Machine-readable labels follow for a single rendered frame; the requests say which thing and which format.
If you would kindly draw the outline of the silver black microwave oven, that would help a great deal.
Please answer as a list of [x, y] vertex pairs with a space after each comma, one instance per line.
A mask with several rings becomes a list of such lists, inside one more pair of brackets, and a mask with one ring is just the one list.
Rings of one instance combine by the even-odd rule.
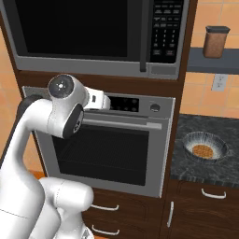
[[17, 68], [178, 79], [190, 0], [0, 0]]

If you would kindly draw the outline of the white wall socket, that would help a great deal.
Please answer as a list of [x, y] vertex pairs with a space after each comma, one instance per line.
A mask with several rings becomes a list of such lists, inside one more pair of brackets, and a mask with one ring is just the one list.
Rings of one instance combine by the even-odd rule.
[[226, 74], [215, 74], [212, 91], [224, 91], [228, 76]]

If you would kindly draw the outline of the tall dark wooden cabinet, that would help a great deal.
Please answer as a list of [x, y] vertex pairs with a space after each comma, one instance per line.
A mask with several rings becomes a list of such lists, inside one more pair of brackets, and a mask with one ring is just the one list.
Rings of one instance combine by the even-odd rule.
[[[149, 95], [149, 96], [161, 96], [161, 97], [173, 97], [176, 99], [174, 117], [172, 119], [172, 127], [170, 132], [170, 142], [168, 147], [168, 155], [165, 163], [163, 191], [167, 191], [168, 182], [170, 178], [170, 166], [173, 157], [174, 142], [176, 139], [176, 127], [179, 117], [179, 111], [181, 106], [181, 99], [183, 95], [185, 76], [187, 72], [188, 58], [190, 54], [190, 41], [192, 36], [192, 28], [195, 20], [196, 8], [198, 0], [186, 0], [188, 2], [188, 9], [186, 11], [186, 26], [183, 45], [181, 47], [182, 54], [180, 59], [179, 77], [176, 80], [167, 79], [165, 77], [118, 77], [110, 75], [89, 75], [89, 74], [77, 74], [76, 78], [79, 79], [86, 86], [95, 88], [96, 90], [104, 90], [110, 93], [124, 93], [124, 94], [136, 94], [136, 95]], [[7, 29], [7, 14], [0, 10], [0, 29], [3, 33], [3, 38], [7, 46], [7, 53], [12, 65], [14, 77], [16, 78], [16, 84], [19, 88], [24, 86], [30, 87], [45, 87], [51, 77], [56, 73], [50, 71], [35, 71], [35, 70], [20, 70], [16, 64], [16, 60], [13, 56], [13, 48], [10, 43], [10, 31]], [[107, 188], [94, 187], [94, 189], [109, 190]], [[122, 190], [112, 190], [116, 192], [124, 192]], [[136, 223], [147, 223], [150, 226], [158, 226], [162, 228], [162, 215], [156, 221], [140, 222], [140, 221], [127, 221]]]

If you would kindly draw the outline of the grey ribbed bowl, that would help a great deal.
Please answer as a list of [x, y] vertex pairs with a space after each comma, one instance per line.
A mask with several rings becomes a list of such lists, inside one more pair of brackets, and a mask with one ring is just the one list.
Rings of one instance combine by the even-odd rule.
[[[198, 163], [215, 164], [224, 160], [228, 153], [228, 145], [217, 135], [206, 132], [191, 132], [186, 134], [182, 139], [185, 155]], [[213, 149], [213, 158], [205, 159], [197, 157], [192, 153], [192, 148], [196, 145], [207, 145]]]

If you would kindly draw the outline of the brown jar with black lid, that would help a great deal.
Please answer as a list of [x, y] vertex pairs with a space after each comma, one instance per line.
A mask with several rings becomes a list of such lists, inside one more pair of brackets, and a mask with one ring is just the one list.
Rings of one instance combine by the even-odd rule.
[[227, 26], [208, 25], [205, 30], [203, 55], [205, 58], [218, 59], [222, 56], [227, 35], [231, 29]]

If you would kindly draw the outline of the dark wooden drawer front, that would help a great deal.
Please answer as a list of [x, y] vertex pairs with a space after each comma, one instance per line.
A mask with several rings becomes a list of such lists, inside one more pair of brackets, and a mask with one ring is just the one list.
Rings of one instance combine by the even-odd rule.
[[[224, 191], [227, 193], [227, 197], [224, 200], [217, 200], [207, 198], [202, 195], [201, 189], [210, 194], [222, 195]], [[221, 187], [216, 185], [201, 184], [188, 181], [180, 181], [177, 186], [177, 194], [186, 198], [192, 198], [202, 202], [225, 203], [234, 206], [239, 205], [239, 189], [233, 189], [229, 187]]]
[[93, 224], [96, 229], [103, 231], [115, 232], [120, 230], [119, 235], [116, 236], [105, 235], [91, 230], [94, 235], [106, 239], [159, 239], [160, 236], [160, 228], [158, 226], [150, 226], [147, 223], [126, 222], [124, 219], [116, 221], [90, 216], [84, 216], [83, 219], [90, 229]]
[[118, 204], [119, 210], [105, 211], [90, 207], [83, 213], [84, 216], [151, 222], [158, 220], [162, 215], [163, 199], [112, 190], [93, 189], [93, 191], [94, 200], [92, 204], [106, 207], [115, 207]]

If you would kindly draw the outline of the dark wooden cupboard door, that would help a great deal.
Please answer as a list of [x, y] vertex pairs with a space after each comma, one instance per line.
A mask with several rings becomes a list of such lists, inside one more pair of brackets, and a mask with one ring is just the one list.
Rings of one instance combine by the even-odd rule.
[[[168, 228], [172, 201], [174, 214]], [[169, 191], [164, 209], [161, 239], [239, 239], [239, 205], [202, 202]]]

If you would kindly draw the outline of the black microwave door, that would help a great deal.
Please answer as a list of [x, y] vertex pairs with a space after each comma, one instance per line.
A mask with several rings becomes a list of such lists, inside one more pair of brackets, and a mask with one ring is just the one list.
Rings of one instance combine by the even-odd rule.
[[0, 0], [20, 70], [141, 76], [142, 0]]

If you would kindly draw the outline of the brown round waffle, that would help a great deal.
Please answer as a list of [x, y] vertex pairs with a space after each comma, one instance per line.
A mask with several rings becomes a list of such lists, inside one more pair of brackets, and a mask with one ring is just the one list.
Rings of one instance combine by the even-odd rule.
[[196, 145], [192, 148], [192, 153], [197, 157], [212, 159], [213, 149], [207, 145]]

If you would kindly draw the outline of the grey wall shelf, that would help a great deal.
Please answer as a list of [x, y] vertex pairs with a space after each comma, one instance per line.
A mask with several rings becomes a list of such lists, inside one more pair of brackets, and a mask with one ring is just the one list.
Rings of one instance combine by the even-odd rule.
[[202, 48], [191, 48], [188, 72], [239, 75], [239, 49], [225, 49], [222, 56], [205, 58]]

